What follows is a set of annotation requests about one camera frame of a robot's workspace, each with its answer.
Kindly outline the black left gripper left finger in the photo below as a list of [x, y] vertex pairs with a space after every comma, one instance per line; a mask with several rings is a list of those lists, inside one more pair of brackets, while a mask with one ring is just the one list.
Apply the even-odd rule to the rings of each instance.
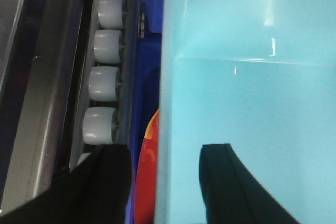
[[74, 170], [1, 223], [124, 223], [131, 188], [125, 145], [99, 146]]

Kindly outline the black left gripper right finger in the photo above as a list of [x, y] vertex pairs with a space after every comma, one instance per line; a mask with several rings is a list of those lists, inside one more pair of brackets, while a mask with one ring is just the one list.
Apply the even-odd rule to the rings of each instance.
[[207, 223], [297, 223], [248, 171], [230, 144], [203, 145], [198, 174]]

